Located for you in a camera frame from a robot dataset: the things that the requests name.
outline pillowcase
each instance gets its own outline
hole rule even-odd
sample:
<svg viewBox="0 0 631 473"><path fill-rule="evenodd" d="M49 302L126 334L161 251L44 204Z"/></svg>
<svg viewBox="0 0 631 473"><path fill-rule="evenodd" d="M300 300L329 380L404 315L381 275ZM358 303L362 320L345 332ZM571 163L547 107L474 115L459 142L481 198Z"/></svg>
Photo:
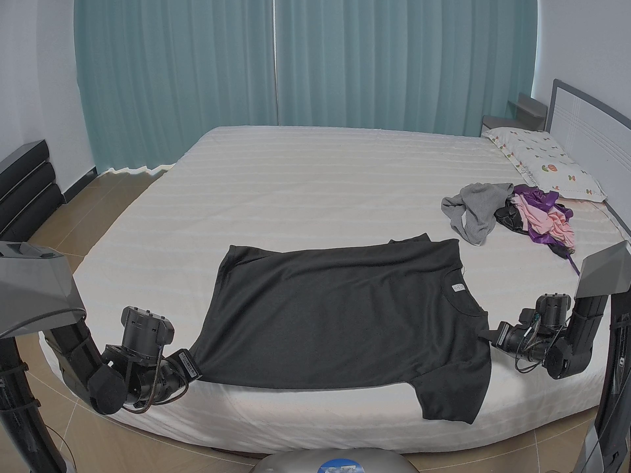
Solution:
<svg viewBox="0 0 631 473"><path fill-rule="evenodd" d="M596 179L581 169L548 132L495 128L483 136L509 158L528 185L558 191L563 198L595 202L607 198Z"/></svg>

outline gray garment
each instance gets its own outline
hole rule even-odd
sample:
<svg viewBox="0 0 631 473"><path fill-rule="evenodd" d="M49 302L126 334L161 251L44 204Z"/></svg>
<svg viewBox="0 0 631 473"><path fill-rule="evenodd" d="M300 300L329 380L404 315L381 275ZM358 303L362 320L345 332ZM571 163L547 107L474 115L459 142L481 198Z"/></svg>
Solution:
<svg viewBox="0 0 631 473"><path fill-rule="evenodd" d="M453 198L443 198L440 209L451 219L451 226L460 236L480 245L495 226L495 211L504 207L512 194L512 184L469 184Z"/></svg>

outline purple satin cloth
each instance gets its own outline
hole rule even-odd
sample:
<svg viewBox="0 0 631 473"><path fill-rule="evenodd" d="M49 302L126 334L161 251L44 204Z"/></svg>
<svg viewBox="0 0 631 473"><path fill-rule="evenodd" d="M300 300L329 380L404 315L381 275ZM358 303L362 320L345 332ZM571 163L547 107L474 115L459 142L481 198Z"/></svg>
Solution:
<svg viewBox="0 0 631 473"><path fill-rule="evenodd" d="M556 203L558 200L558 193L556 191L549 191L548 193L544 193L541 189L535 186L529 186L525 184L517 184L513 192L515 194L521 194L524 200L531 206L543 210L548 213L549 210L553 207L556 207L560 212L565 215L566 220L570 220L570 218L574 215L572 209L567 209L563 205ZM551 234L544 233L541 235L532 229L530 223L528 224L528 234L530 235L530 239L535 243L545 243L546 245L553 244L558 245L559 247L566 248L563 243L556 240ZM567 251L567 258L572 265L572 268L576 272L577 275L580 275L579 269L574 264L572 257L570 256L569 250Z"/></svg>

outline black t-shirt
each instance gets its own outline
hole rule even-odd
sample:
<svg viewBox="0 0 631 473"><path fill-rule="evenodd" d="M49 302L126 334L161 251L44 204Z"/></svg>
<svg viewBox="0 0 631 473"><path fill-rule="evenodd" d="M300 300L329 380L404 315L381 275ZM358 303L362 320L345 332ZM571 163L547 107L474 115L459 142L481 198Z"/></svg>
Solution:
<svg viewBox="0 0 631 473"><path fill-rule="evenodd" d="M488 329L458 241L272 252L230 246L193 345L207 382L343 389L408 382L425 419L472 423Z"/></svg>

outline teal curtain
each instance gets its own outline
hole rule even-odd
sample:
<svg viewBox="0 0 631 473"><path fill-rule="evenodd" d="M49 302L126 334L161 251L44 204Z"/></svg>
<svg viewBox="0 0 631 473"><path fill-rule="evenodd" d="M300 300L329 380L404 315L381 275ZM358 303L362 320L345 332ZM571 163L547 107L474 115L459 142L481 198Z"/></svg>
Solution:
<svg viewBox="0 0 631 473"><path fill-rule="evenodd" d="M221 125L277 124L272 0L75 0L97 169L174 163Z"/></svg>
<svg viewBox="0 0 631 473"><path fill-rule="evenodd" d="M479 135L536 36L537 0L276 0L280 124Z"/></svg>

